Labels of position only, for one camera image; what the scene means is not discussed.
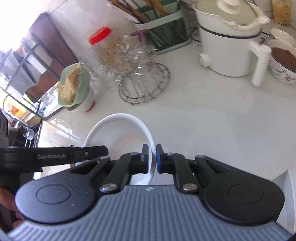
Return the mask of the person left hand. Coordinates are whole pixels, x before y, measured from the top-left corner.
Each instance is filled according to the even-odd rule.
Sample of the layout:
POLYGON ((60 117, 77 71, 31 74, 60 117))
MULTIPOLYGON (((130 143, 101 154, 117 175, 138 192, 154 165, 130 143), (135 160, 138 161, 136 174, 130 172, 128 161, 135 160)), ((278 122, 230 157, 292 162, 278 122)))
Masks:
POLYGON ((5 208, 7 208, 10 211, 15 212, 16 216, 16 221, 13 222, 13 228, 17 227, 22 223, 21 216, 16 208, 15 204, 15 196, 6 188, 1 186, 0 190, 0 200, 1 200, 1 205, 5 208))

